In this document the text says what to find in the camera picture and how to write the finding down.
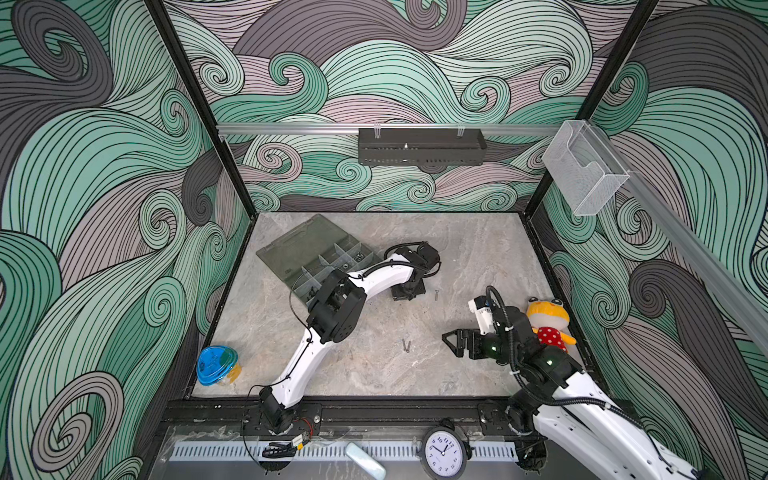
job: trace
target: wall mural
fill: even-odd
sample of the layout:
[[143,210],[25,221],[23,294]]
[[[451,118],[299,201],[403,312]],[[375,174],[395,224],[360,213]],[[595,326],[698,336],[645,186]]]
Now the wall mural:
[[[768,19],[712,3],[648,22],[594,121],[768,309]],[[614,394],[696,467],[765,478],[768,359],[627,191],[596,217],[556,188],[544,207],[537,231]]]
[[[558,124],[634,0],[167,0],[219,122]],[[660,12],[695,5],[668,1]],[[259,210],[522,210],[549,139],[478,167],[361,167],[357,139],[228,138]]]
[[248,218],[143,0],[0,39],[0,476],[135,478]]

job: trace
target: stuffed toy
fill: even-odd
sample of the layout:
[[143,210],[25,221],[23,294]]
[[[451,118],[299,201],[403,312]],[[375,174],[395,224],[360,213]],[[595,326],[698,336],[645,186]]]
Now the stuffed toy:
[[531,322],[533,332],[538,336],[538,341],[545,345],[553,345],[564,352],[568,350],[565,345],[575,345],[576,339],[563,330],[570,322],[568,312],[563,308],[562,301],[554,299],[551,302],[539,300],[535,296],[528,299],[528,321]]

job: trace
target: black frame edge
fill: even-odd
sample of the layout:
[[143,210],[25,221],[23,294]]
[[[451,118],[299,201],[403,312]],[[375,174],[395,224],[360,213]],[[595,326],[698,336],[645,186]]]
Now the black frame edge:
[[[230,294],[230,289],[232,288],[232,284],[234,283],[235,276],[237,275],[237,271],[240,269],[240,262],[243,260],[243,256],[245,255],[245,250],[248,246],[248,243],[250,242],[250,236],[253,233],[253,228],[256,226],[257,219],[255,217],[251,217],[249,224],[248,224],[248,230],[246,230],[245,236],[243,237],[243,243],[240,245],[240,249],[237,252],[237,257],[235,258],[235,263],[232,266],[232,271],[230,271],[230,276],[227,279],[227,283],[224,287],[224,291],[221,293],[221,298],[219,299],[219,305],[216,307],[216,313],[214,314],[214,319],[210,323],[210,327],[208,329],[208,334],[205,336],[205,341],[203,343],[203,348],[210,345],[210,341],[214,337],[214,331],[216,330],[216,325],[219,323],[219,318],[221,317],[221,312],[224,310],[224,304],[227,302],[227,297]],[[195,375],[195,370],[192,369],[192,371],[189,374],[189,380],[187,381],[187,386],[184,388],[184,395],[182,396],[182,399],[175,399],[175,400],[169,400],[168,403],[166,403],[165,406],[165,413],[163,414],[163,417],[160,420],[160,423],[157,425],[157,428],[155,429],[154,437],[152,438],[151,448],[150,452],[152,452],[152,455],[150,458],[143,458],[144,461],[141,465],[141,470],[139,471],[139,475],[137,477],[137,480],[146,480],[149,477],[150,472],[152,471],[152,467],[154,466],[154,462],[157,459],[157,455],[160,453],[160,448],[163,446],[163,441],[165,440],[165,433],[168,430],[168,427],[172,424],[172,422],[169,422],[168,417],[168,408],[170,405],[176,404],[178,402],[189,402],[190,394],[192,393],[192,389],[194,388],[195,382],[197,380],[197,376]]]
[[237,171],[237,163],[232,157],[230,149],[224,145],[219,138],[219,131],[216,128],[216,118],[214,117],[214,113],[205,99],[203,89],[200,87],[200,83],[197,81],[197,77],[192,70],[192,64],[187,57],[187,53],[184,51],[179,35],[174,29],[163,0],[144,0],[144,4],[147,6],[147,10],[149,10],[150,15],[152,16],[155,28],[157,28],[160,37],[163,39],[163,43],[170,55],[170,59],[173,61],[174,65],[176,65],[176,69],[181,77],[181,81],[184,83],[184,87],[187,88],[187,93],[190,95],[192,105],[194,105],[195,110],[197,110],[197,114],[200,115],[200,119],[210,137],[210,141],[214,145],[216,152],[219,154],[219,159],[224,165],[224,169],[227,170],[227,174],[230,176],[230,180],[235,187],[237,196],[243,203],[245,211],[248,213],[248,217],[251,217],[252,219],[255,218],[258,213],[250,199],[248,189],[246,189],[243,178]]
[[[211,320],[210,326],[208,327],[208,334],[206,334],[205,340],[203,341],[203,348],[210,346],[210,342],[214,339],[214,333],[216,332],[216,327],[219,324],[221,313],[224,311],[224,305],[227,303],[227,298],[229,298],[230,290],[232,289],[232,285],[235,282],[235,277],[237,276],[237,272],[240,270],[240,262],[243,261],[243,257],[245,256],[245,251],[248,248],[248,243],[250,242],[250,236],[251,234],[253,234],[253,228],[256,226],[256,221],[257,221],[257,218],[251,218],[250,222],[248,223],[248,230],[246,230],[245,236],[243,237],[243,242],[240,245],[240,249],[237,251],[237,257],[235,257],[235,263],[232,266],[232,270],[230,271],[229,278],[227,278],[227,283],[224,286],[224,291],[221,293],[221,298],[219,299],[219,304],[216,307],[216,313],[214,314],[214,319]],[[190,372],[190,378],[187,381],[187,387],[184,389],[185,400],[191,397],[192,390],[194,389],[196,382],[197,382],[197,376],[195,375],[195,370],[193,369]]]
[[600,370],[598,361],[595,359],[592,348],[589,346],[587,337],[584,335],[584,330],[581,329],[581,326],[578,323],[578,318],[576,315],[574,315],[571,304],[568,302],[568,298],[565,296],[563,289],[560,286],[560,282],[557,276],[554,274],[554,269],[549,263],[549,259],[547,258],[546,252],[544,252],[544,247],[541,245],[541,241],[538,239],[538,233],[536,233],[536,229],[533,227],[533,223],[529,219],[526,219],[524,214],[520,214],[520,220],[523,223],[525,232],[528,234],[528,239],[533,246],[533,250],[536,252],[536,257],[538,258],[538,262],[541,264],[541,269],[544,271],[544,276],[547,278],[547,283],[549,283],[549,288],[551,288],[552,294],[555,298],[559,298],[563,301],[563,306],[568,312],[568,315],[571,317],[571,322],[568,324],[568,329],[571,331],[571,335],[577,341],[576,347],[578,348],[578,352],[584,362],[584,369],[587,370],[587,373],[589,373],[594,382],[597,383],[604,392],[607,392],[609,396],[611,396],[611,388],[605,381],[605,377],[603,377],[603,373]]
[[[608,55],[605,65],[600,70],[598,78],[592,84],[587,97],[584,99],[584,103],[581,104],[575,120],[589,120],[598,109],[598,105],[603,100],[603,96],[614,83],[614,79],[621,71],[625,61],[629,58],[632,48],[634,47],[637,38],[645,28],[645,24],[648,23],[650,16],[654,13],[656,5],[659,0],[640,0],[632,11],[627,20],[627,24],[619,34],[616,45],[614,45],[611,53]],[[538,186],[528,201],[528,205],[525,206],[523,221],[531,219],[533,214],[536,213],[536,209],[541,205],[541,201],[544,200],[544,195],[549,191],[549,187],[552,185],[552,176],[549,171],[544,172],[544,176],[538,182]]]

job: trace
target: gray marble surface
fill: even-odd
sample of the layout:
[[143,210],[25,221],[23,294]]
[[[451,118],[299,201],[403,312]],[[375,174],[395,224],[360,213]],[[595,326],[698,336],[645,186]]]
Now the gray marble surface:
[[[288,287],[256,251],[312,215],[259,216],[212,342],[237,350],[243,372],[229,386],[198,383],[194,395],[244,396],[253,384],[270,383],[283,371],[303,327],[289,310]],[[427,240],[440,252],[442,268],[425,279],[427,293],[414,300],[395,302],[388,290],[369,299],[355,331],[328,354],[307,395],[503,396],[517,391],[508,366],[456,358],[441,340],[450,330],[476,328],[467,302],[482,295],[486,285],[523,311],[530,296],[551,298],[517,214],[323,215],[379,255],[395,243]],[[410,353],[403,351],[401,339],[411,342]]]

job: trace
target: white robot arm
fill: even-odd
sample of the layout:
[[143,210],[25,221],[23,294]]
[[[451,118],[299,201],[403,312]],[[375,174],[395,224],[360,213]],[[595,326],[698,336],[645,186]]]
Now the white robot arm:
[[[407,262],[408,260],[397,253],[393,253],[386,262],[391,261]],[[413,274],[413,267],[406,265],[392,265],[380,270],[376,270],[363,279],[359,279],[363,271],[348,273],[349,281],[362,288],[366,294],[366,299],[371,298],[377,293],[389,289],[391,286],[407,282]],[[330,340],[325,343],[320,342],[320,335],[316,327],[311,326],[304,331],[304,337],[299,342],[296,352],[286,365],[286,368],[280,373],[272,388],[272,394],[275,400],[285,408],[296,405],[302,397],[304,390],[310,382],[312,375],[315,374],[317,367],[326,357],[328,352],[338,343]]]
[[[490,300],[491,291],[499,305]],[[511,363],[521,383],[507,410],[513,429],[548,437],[601,480],[716,478],[652,439],[566,352],[540,344],[524,313],[504,306],[492,287],[487,292],[469,303],[479,329],[454,330],[443,341],[456,356],[467,349],[471,359]],[[448,341],[453,336],[455,345]]]
[[259,393],[267,420],[275,433],[285,431],[293,417],[291,407],[328,352],[355,329],[365,301],[391,287],[395,300],[410,300],[424,293],[423,277],[440,262],[437,250],[426,242],[411,250],[397,248],[385,261],[359,272],[334,270],[309,304],[306,330],[286,368]]

